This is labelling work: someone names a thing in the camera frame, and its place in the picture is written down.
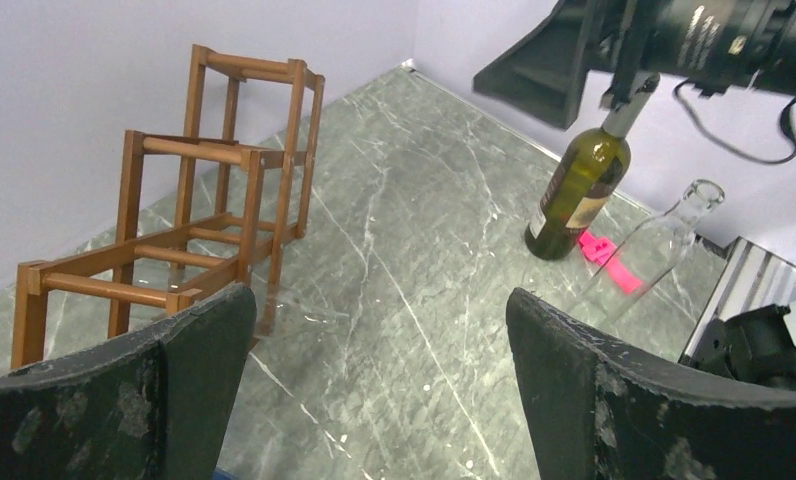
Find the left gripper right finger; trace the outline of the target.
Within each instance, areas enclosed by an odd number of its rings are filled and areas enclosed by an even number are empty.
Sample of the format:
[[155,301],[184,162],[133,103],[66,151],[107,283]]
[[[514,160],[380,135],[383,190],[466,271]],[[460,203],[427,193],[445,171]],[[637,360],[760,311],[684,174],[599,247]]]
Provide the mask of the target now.
[[517,288],[506,326],[543,479],[796,479],[796,392],[668,361]]

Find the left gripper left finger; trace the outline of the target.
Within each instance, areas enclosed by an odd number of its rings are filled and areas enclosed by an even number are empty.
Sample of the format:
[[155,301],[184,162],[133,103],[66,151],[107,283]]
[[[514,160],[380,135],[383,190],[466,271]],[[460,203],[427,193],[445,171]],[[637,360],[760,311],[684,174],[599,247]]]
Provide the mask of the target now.
[[0,479],[209,479],[255,326],[230,285],[147,327],[0,376]]

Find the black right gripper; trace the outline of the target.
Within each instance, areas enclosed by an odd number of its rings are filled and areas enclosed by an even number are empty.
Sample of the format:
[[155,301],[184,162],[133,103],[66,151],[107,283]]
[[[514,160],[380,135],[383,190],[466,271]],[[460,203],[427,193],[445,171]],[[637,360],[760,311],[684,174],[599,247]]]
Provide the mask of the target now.
[[566,130],[589,69],[612,76],[602,105],[629,102],[638,76],[796,97],[796,1],[559,1],[477,72],[474,93]]

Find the tall clear glass bottle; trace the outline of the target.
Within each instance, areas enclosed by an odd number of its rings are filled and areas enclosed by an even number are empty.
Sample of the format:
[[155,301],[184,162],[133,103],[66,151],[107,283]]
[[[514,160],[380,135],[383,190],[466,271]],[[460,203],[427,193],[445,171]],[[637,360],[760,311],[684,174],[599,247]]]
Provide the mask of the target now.
[[299,334],[335,333],[350,320],[346,312],[318,306],[296,290],[272,287],[256,274],[249,286],[256,303],[256,314],[250,347],[273,338],[287,338]]

